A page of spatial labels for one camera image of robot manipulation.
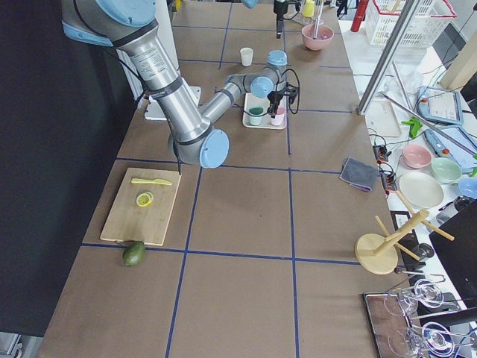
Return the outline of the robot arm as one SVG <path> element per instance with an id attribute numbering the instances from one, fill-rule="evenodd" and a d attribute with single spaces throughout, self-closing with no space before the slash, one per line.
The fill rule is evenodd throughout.
<path id="1" fill-rule="evenodd" d="M 257 0 L 241 0 L 241 3 L 249 8 L 254 8 L 257 4 Z M 284 16 L 288 12 L 288 1 L 286 0 L 274 0 L 273 1 L 273 12 L 276 16 L 276 37 L 280 39 L 283 33 L 284 25 Z"/>
<path id="2" fill-rule="evenodd" d="M 65 35 L 83 43 L 117 48 L 127 54 L 169 123 L 168 145 L 181 163 L 217 168 L 227 158 L 230 141 L 215 123 L 245 93 L 268 98 L 275 114 L 285 95 L 283 50 L 268 54 L 256 73 L 231 75 L 202 107 L 161 43 L 155 1 L 62 1 Z"/>

